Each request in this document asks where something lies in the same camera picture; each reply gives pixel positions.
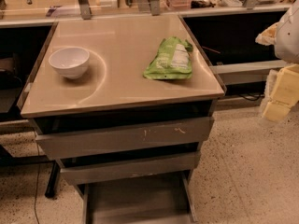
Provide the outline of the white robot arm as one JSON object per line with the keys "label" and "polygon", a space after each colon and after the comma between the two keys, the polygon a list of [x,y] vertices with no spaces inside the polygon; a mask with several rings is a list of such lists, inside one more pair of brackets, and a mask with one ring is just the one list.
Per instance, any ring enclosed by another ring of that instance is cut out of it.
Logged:
{"label": "white robot arm", "polygon": [[299,0],[296,0],[279,22],[258,34],[255,42],[274,46],[277,58],[287,66],[271,70],[261,103],[261,116],[269,121],[283,120],[299,101]]}

